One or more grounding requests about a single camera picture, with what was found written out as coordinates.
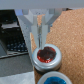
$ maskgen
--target red object inside can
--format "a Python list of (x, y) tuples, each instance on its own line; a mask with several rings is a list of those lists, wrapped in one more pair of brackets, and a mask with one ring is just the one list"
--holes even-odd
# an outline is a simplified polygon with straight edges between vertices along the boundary
[(56, 51), (52, 47), (44, 47), (43, 50), (39, 50), (37, 53), (37, 58), (40, 62), (49, 63), (56, 56)]

